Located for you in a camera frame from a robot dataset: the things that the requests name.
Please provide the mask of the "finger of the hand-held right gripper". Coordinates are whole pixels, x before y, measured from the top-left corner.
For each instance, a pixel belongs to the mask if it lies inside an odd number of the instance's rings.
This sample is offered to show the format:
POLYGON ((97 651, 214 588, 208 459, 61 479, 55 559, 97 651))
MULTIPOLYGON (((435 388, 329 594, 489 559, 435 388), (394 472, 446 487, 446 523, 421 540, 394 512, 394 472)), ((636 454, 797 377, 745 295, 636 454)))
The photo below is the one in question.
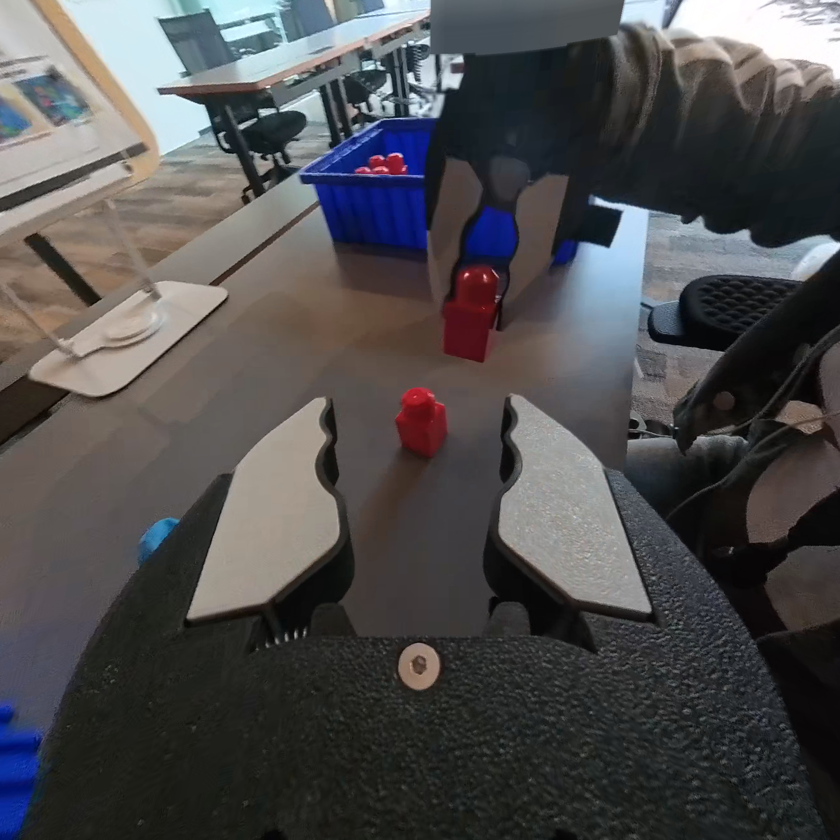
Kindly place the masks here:
POLYGON ((556 173, 533 180, 530 171, 496 171, 496 198, 509 211, 516 235, 511 258, 496 266, 496 330, 505 328, 513 302, 553 261, 569 182, 569 176, 556 173))
POLYGON ((427 271, 435 306, 451 294, 464 237, 481 209, 484 187, 466 161, 446 158, 427 231, 427 271))

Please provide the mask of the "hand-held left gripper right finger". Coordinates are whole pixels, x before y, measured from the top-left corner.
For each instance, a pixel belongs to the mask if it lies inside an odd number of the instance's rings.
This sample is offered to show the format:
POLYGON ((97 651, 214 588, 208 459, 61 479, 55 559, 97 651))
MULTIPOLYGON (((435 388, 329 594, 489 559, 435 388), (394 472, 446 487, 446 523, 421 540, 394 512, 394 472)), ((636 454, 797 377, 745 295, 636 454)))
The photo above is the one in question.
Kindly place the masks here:
POLYGON ((503 409, 511 466, 490 518, 492 547, 552 601, 605 616, 654 615, 606 470, 522 395, 503 409))

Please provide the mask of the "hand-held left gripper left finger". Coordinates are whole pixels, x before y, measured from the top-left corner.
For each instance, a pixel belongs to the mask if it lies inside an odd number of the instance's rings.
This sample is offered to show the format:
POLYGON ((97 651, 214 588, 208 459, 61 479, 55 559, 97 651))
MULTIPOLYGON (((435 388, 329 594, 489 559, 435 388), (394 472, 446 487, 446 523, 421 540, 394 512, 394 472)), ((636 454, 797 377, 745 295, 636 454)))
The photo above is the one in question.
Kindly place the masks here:
POLYGON ((310 624, 354 577, 347 507, 338 491, 333 401, 316 397, 234 469, 192 602, 189 624, 264 616, 310 624))

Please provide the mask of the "blue bin with red blocks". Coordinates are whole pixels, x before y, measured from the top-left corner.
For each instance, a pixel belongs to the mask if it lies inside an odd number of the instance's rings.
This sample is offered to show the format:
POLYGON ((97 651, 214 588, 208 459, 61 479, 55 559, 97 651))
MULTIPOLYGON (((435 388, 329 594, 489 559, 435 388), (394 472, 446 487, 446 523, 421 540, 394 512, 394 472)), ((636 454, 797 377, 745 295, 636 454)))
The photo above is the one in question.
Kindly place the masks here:
MULTIPOLYGON (((335 242, 425 250, 444 150, 437 119, 385 119, 305 166, 300 179, 314 187, 335 242), (354 174, 372 155, 391 152, 404 154, 409 175, 354 174)), ((483 187, 481 209, 464 237, 461 258, 468 265, 480 258, 495 265, 505 263, 516 242, 509 211, 492 205, 490 192, 483 187)), ((554 245, 552 263, 557 251, 566 257, 574 250, 574 245, 554 245)))

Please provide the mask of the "red mega block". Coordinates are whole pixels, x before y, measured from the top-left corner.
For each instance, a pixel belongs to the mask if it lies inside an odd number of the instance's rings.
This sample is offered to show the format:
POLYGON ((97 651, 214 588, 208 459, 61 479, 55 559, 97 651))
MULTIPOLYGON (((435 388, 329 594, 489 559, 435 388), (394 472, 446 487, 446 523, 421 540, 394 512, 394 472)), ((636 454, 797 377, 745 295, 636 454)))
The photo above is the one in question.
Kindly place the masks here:
POLYGON ((445 405, 425 387, 409 388, 401 397, 395 426, 401 446, 430 459, 441 449, 448 434, 445 405))
POLYGON ((489 265, 461 269, 444 305, 443 349, 447 355, 484 363, 500 309, 500 275, 489 265))

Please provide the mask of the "blue bin with mixed blocks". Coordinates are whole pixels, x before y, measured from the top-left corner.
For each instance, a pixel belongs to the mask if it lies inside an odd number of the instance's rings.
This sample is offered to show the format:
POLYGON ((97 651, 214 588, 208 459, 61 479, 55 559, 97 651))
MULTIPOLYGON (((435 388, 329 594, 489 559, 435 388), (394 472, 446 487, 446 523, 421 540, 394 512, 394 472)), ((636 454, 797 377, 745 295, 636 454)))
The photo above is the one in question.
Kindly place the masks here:
POLYGON ((18 725, 15 706, 1 703, 1 838, 22 830, 39 773, 43 732, 18 725))

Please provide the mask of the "person's right forearm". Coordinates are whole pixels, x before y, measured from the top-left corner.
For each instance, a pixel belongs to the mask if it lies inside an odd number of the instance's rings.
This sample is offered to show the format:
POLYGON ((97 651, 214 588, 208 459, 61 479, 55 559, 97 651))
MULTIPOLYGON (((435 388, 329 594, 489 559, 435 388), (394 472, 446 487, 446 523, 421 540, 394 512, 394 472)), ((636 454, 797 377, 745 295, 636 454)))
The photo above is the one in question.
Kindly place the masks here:
POLYGON ((839 238, 831 68, 731 38, 622 24, 570 48, 582 169, 606 201, 747 231, 763 248, 839 238))

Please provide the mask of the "light blue block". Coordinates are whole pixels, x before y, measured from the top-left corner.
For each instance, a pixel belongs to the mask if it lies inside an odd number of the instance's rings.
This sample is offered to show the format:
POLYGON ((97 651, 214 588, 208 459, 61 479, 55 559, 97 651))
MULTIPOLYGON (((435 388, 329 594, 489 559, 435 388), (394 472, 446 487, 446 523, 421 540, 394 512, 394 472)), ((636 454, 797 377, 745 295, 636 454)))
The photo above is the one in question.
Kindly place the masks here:
POLYGON ((137 548, 137 565, 141 567, 160 548, 179 524, 178 518, 163 518, 152 523, 141 535, 137 548))

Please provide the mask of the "person's grey trouser leg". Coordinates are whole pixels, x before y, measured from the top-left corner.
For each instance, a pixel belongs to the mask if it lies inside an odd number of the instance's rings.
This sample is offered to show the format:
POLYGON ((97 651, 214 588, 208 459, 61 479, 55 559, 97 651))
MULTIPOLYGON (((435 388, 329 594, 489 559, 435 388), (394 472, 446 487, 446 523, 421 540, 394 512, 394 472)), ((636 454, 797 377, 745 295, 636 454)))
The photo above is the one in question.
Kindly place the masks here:
POLYGON ((624 475, 657 514, 667 519, 688 499, 717 485, 747 454, 741 436, 699 437, 682 452, 671 437, 643 437, 627 443, 624 475))

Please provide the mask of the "person's dark jacket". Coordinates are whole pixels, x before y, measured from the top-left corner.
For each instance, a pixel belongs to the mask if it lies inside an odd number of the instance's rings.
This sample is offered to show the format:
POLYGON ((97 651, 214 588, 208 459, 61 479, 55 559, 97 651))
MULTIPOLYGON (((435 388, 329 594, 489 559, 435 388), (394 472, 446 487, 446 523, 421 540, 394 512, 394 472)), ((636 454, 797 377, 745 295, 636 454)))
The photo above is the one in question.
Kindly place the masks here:
MULTIPOLYGON (((746 441, 726 476, 668 520, 695 532, 730 591, 763 586, 802 549, 838 548, 838 250, 738 337, 674 411, 685 453, 705 437, 746 441)), ((759 636, 804 751, 818 811, 838 838, 838 618, 759 636)))

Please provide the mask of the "brown top office table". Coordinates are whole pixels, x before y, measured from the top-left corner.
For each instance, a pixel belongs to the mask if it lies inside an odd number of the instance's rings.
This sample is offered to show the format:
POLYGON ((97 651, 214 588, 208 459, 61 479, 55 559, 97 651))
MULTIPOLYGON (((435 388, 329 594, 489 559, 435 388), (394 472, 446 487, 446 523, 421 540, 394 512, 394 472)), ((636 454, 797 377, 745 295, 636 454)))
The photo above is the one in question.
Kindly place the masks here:
POLYGON ((189 73, 157 91, 162 96, 198 103, 210 119, 218 119, 227 147, 245 174, 244 203, 249 203, 251 198, 263 196, 268 186, 235 120, 238 100, 268 92, 274 104, 282 108, 324 89, 327 114, 340 124, 331 128, 331 144, 337 145, 353 136, 344 80, 361 70, 363 58, 368 57, 384 62, 391 82, 393 114, 407 117, 412 100, 405 49, 428 37, 430 9, 430 2, 400 2, 268 51, 189 73))

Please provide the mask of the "wooden display board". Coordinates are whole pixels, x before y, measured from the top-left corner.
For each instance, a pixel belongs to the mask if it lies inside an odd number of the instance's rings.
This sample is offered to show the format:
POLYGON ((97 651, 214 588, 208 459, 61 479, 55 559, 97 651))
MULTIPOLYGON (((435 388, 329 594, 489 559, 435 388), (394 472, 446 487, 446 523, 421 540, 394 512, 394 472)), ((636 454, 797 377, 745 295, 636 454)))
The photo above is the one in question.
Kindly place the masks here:
MULTIPOLYGON (((73 55, 88 78, 98 87, 101 94, 110 100, 115 109, 126 118, 145 146, 145 152, 132 159, 133 169, 129 183, 121 187, 120 191, 124 192, 131 186, 145 182, 157 171, 161 159, 160 147, 151 126, 99 53, 81 32, 62 2, 32 1, 31 4, 38 10, 39 15, 64 47, 73 55)), ((86 306, 95 305, 100 301, 99 294, 88 285, 76 268, 65 259, 46 236, 33 233, 24 238, 24 243, 86 306)))

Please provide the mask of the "acrylic sign stand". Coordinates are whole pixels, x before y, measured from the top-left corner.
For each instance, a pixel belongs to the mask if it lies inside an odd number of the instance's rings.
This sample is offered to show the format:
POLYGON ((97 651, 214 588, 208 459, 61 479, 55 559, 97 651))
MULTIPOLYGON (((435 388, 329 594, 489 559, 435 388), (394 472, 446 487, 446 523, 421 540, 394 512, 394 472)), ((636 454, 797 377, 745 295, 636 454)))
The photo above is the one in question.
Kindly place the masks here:
POLYGON ((90 399, 120 392, 228 299, 221 287, 155 280, 114 197, 145 152, 126 118, 88 78, 31 2, 2 2, 2 246, 88 209, 129 258, 136 290, 69 338, 2 293, 51 344, 30 381, 90 399))

